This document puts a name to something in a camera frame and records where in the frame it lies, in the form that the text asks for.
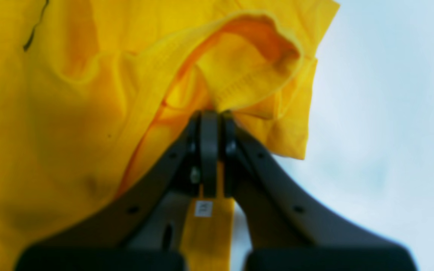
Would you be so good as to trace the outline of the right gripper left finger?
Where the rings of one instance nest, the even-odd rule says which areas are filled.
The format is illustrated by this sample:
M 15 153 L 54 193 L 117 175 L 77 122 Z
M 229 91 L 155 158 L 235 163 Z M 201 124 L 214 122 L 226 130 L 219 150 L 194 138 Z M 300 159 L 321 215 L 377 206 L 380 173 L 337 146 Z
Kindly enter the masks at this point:
M 71 228 L 27 249 L 18 271 L 186 271 L 188 210 L 217 197 L 217 113 L 197 111 L 143 178 Z

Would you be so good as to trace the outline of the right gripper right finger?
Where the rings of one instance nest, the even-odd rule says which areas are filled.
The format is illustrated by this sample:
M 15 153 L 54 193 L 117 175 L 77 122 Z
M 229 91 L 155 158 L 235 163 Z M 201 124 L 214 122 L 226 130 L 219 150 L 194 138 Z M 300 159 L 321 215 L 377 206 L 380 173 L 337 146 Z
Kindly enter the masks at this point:
M 246 216 L 246 271 L 415 271 L 408 250 L 325 207 L 231 113 L 219 117 L 223 191 Z

